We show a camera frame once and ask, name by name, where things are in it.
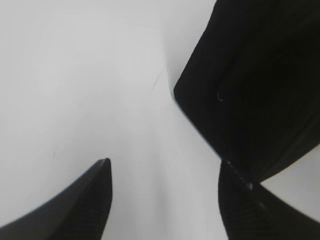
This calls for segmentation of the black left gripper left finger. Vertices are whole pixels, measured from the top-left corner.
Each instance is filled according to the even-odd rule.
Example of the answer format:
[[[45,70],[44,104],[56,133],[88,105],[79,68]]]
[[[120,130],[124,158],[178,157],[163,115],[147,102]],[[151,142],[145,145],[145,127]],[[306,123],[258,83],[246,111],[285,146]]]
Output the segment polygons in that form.
[[[2,240],[100,240],[112,204],[112,168],[98,160],[32,212],[1,227]]]

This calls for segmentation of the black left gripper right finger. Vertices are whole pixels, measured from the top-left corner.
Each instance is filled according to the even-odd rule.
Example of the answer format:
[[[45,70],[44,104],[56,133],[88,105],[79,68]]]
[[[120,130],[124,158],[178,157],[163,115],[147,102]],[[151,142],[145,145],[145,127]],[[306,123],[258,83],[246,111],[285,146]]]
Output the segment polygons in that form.
[[[230,240],[318,240],[320,224],[241,175],[220,165],[218,205]]]

